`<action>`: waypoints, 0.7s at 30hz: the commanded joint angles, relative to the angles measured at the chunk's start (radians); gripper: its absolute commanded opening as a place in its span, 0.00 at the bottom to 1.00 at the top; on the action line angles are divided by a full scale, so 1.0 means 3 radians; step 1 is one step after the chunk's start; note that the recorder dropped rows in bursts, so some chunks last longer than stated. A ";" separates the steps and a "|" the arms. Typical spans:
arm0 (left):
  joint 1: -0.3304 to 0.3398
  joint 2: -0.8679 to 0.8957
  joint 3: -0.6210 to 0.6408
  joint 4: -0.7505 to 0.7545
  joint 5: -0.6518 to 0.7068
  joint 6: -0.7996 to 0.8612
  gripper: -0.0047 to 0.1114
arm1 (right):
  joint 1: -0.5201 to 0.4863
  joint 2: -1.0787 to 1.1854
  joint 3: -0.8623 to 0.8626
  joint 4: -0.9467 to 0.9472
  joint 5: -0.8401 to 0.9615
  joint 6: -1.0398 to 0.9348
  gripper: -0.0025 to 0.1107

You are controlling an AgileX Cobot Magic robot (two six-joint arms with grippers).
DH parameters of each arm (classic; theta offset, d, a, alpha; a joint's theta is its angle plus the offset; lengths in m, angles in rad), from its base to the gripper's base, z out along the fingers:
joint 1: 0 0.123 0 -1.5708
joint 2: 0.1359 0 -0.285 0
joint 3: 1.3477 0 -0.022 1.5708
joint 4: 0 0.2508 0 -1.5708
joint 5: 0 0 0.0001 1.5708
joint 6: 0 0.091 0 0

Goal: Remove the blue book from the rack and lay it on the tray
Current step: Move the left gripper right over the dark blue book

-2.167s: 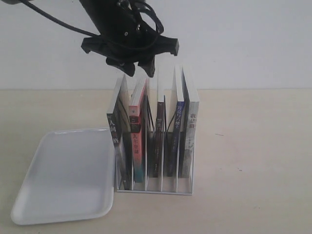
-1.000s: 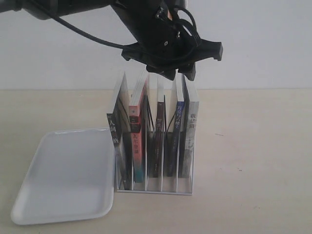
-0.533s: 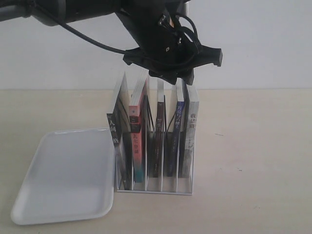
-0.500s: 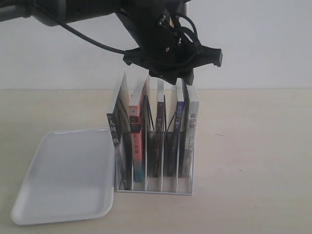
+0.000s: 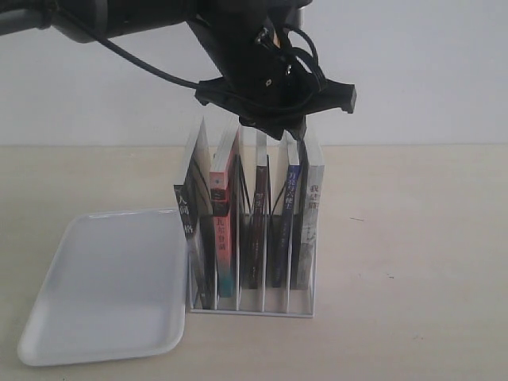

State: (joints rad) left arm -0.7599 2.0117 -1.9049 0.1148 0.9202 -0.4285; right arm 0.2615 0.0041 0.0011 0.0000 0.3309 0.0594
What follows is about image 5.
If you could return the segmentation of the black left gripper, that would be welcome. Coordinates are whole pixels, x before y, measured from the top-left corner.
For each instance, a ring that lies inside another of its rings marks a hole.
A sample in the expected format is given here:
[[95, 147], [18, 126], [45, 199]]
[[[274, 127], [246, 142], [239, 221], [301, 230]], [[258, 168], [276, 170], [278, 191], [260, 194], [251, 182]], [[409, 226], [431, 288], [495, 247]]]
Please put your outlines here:
[[355, 108], [355, 86], [327, 79], [313, 41], [279, 17], [270, 15], [255, 28], [237, 20], [196, 21], [194, 34], [221, 72], [199, 82], [195, 97], [236, 114], [243, 126], [274, 139], [288, 132], [300, 143], [307, 115]]

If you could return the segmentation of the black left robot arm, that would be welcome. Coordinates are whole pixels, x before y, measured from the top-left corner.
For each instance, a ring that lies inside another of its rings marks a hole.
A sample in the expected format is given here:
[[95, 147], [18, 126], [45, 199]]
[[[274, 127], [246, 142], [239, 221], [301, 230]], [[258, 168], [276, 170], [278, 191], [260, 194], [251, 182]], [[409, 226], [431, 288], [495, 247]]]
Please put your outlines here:
[[[302, 140], [309, 114], [352, 113], [356, 88], [325, 77], [314, 44], [294, 46], [304, 1], [4, 1], [1, 32], [55, 28], [79, 43], [98, 42], [139, 68], [190, 88], [203, 105], [280, 140]], [[186, 24], [219, 70], [191, 82], [161, 71], [114, 43], [116, 37]]]

